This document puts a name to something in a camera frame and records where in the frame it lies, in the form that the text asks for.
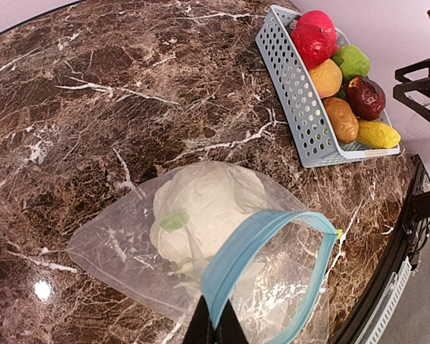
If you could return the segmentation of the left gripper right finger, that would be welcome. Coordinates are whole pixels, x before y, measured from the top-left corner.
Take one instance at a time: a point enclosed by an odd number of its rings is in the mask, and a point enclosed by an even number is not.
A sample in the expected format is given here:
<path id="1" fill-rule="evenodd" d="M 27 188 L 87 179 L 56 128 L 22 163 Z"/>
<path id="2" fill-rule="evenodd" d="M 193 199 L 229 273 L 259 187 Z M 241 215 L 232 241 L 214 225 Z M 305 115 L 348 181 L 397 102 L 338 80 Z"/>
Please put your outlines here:
<path id="1" fill-rule="evenodd" d="M 215 330 L 218 344 L 248 344 L 248 340 L 228 300 Z"/>

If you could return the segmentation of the dark red pomegranate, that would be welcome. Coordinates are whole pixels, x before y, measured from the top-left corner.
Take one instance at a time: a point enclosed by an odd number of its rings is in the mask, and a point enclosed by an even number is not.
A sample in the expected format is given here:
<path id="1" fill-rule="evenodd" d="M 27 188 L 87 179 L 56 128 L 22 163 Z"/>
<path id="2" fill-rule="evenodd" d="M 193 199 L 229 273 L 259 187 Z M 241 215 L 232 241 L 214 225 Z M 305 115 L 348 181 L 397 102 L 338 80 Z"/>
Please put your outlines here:
<path id="1" fill-rule="evenodd" d="M 386 107 L 386 95 L 374 81 L 355 76 L 345 90 L 347 101 L 356 116 L 364 120 L 377 120 Z"/>

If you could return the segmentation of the white cauliflower toy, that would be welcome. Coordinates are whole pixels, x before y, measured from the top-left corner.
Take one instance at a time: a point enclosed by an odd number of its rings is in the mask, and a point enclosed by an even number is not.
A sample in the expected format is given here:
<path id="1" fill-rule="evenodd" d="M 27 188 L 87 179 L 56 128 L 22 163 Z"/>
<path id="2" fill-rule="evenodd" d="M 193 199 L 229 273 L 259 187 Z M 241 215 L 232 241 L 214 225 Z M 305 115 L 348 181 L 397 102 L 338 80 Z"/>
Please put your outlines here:
<path id="1" fill-rule="evenodd" d="M 216 161 L 191 164 L 156 191 L 150 242 L 176 273 L 199 280 L 234 230 L 266 205 L 254 171 Z"/>

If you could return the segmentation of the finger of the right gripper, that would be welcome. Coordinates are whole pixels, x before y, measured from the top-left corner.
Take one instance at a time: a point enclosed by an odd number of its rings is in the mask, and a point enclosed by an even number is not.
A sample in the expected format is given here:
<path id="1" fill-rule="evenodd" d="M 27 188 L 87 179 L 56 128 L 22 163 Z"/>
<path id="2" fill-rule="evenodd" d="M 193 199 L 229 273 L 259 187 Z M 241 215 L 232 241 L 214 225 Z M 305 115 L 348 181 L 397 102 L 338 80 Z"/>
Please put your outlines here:
<path id="1" fill-rule="evenodd" d="M 427 76 L 412 80 L 412 72 L 427 71 Z M 430 58 L 410 64 L 395 71 L 399 82 L 393 87 L 393 98 L 430 123 Z"/>

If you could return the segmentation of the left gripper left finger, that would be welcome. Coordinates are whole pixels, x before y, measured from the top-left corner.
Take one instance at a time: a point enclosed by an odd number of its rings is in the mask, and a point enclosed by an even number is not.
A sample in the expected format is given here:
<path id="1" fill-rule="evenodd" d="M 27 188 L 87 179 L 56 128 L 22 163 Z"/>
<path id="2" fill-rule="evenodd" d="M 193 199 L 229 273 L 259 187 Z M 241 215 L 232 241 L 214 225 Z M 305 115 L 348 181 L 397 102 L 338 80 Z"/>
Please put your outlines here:
<path id="1" fill-rule="evenodd" d="M 183 344 L 214 344 L 215 332 L 209 317 L 209 309 L 202 295 L 191 318 Z"/>

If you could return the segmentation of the green apple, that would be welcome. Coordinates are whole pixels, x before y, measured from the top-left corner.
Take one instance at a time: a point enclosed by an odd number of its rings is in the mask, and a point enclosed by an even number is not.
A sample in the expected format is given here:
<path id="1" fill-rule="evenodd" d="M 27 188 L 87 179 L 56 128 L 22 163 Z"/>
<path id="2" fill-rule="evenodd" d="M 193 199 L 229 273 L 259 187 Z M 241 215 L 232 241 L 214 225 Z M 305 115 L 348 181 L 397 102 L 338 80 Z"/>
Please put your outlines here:
<path id="1" fill-rule="evenodd" d="M 340 47 L 332 60 L 339 66 L 344 80 L 355 76 L 367 77 L 371 68 L 369 57 L 354 45 Z"/>

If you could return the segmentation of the clear zip bag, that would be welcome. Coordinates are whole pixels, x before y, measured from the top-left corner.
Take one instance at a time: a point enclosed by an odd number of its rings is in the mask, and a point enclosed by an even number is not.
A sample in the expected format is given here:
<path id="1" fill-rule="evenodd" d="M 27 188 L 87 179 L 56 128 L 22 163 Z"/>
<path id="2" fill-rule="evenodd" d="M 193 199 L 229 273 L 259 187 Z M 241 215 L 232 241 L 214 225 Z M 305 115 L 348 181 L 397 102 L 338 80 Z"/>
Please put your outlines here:
<path id="1" fill-rule="evenodd" d="M 137 186 L 67 245 L 81 268 L 188 325 L 199 300 L 248 343 L 326 343 L 331 222 L 263 173 L 206 161 Z"/>

